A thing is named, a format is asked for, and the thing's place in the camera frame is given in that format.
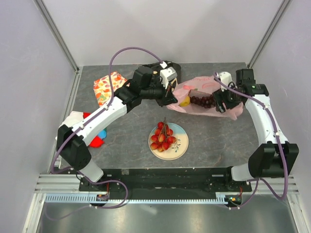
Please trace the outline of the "beige blue ceramic plate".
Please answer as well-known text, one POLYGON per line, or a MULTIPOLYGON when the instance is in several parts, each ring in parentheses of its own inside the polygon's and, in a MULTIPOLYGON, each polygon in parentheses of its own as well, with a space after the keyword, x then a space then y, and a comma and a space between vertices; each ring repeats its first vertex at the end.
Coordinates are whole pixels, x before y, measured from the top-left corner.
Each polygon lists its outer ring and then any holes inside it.
POLYGON ((157 127, 152 129, 148 138, 151 152, 159 159, 171 161, 182 157, 188 149, 189 137, 186 131, 175 123, 168 123, 169 135, 162 142, 158 142, 161 130, 157 127))

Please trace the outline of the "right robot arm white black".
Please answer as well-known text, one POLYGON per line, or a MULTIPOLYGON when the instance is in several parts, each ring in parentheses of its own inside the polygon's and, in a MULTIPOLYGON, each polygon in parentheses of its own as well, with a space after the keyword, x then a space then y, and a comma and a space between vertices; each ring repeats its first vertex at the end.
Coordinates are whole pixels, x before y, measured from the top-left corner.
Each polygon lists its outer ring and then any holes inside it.
POLYGON ((287 178, 299 153, 297 144, 290 143, 279 128, 274 116, 267 87, 256 83, 252 69, 236 71, 236 81, 228 72, 214 73, 220 89, 212 93, 216 110, 226 113, 242 104, 249 112, 258 137, 259 146, 248 162, 231 167, 231 174, 223 178, 223 187, 234 191, 240 181, 260 178, 287 178))

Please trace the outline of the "purple fake grape bunch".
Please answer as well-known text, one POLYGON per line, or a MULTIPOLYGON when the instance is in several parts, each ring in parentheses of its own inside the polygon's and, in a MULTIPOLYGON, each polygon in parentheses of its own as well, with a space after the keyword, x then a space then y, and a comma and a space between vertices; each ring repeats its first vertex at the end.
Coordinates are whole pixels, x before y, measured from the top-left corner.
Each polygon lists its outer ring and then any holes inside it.
POLYGON ((216 106, 216 102, 212 95, 210 96, 203 96, 203 97, 190 97, 191 104, 196 104, 198 106, 204 107, 206 109, 210 109, 216 106))

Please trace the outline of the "pink plastic bag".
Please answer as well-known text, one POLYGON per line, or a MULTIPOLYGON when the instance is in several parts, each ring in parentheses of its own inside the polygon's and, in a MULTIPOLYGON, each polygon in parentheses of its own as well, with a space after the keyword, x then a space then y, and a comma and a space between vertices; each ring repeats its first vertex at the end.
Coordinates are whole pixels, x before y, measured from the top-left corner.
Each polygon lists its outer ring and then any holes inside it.
POLYGON ((220 89, 220 84, 212 76, 195 77, 176 86, 173 94, 178 103, 170 104, 167 108, 190 115, 229 117, 236 120, 243 112, 241 103, 224 113, 216 110, 216 100, 212 93, 220 89))

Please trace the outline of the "yellow fake lemon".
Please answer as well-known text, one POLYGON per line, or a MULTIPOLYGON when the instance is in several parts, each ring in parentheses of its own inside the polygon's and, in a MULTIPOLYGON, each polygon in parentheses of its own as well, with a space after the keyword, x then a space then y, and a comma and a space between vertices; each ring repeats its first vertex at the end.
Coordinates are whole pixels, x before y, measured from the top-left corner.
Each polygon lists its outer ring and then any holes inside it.
POLYGON ((190 97, 186 96, 185 99, 179 104, 180 107, 186 107, 190 104, 190 97))

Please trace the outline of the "red fake lychee bunch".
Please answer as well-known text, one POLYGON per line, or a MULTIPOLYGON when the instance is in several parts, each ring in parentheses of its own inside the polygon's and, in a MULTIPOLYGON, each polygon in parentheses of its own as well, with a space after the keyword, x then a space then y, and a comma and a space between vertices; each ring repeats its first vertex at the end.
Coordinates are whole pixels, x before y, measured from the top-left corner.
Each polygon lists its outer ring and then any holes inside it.
POLYGON ((151 133, 149 137, 150 149, 157 150, 158 152, 167 151, 173 146, 177 146, 177 138, 174 136, 174 131, 169 126, 166 118, 163 121, 158 122, 156 129, 151 133))

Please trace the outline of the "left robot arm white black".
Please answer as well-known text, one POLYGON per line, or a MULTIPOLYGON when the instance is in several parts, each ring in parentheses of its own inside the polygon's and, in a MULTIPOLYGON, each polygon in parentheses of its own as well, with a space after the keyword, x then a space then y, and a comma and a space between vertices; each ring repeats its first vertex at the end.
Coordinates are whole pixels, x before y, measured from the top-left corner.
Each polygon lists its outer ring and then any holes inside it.
POLYGON ((159 106, 177 103, 173 95, 173 82, 177 72, 166 68, 158 73, 140 66, 133 77, 114 91, 108 102, 72 127, 58 129, 57 153, 76 171, 90 180, 96 191, 105 189, 104 172, 91 158, 90 142, 108 125, 141 104, 142 100, 156 100, 159 106))

